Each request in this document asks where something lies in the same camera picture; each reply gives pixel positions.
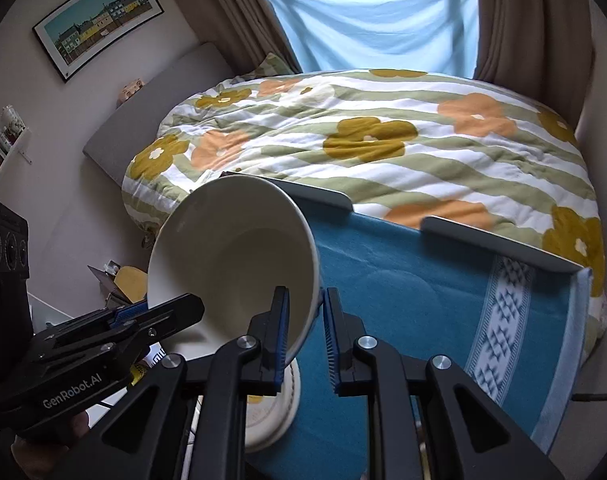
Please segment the left hand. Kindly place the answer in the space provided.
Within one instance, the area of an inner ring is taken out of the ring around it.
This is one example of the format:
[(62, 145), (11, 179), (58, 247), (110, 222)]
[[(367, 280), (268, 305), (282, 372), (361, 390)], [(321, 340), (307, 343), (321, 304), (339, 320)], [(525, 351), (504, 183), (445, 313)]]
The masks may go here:
[(19, 468), (29, 479), (45, 479), (68, 451), (90, 431), (90, 416), (82, 411), (64, 427), (61, 437), (26, 440), (15, 437), (10, 448)]

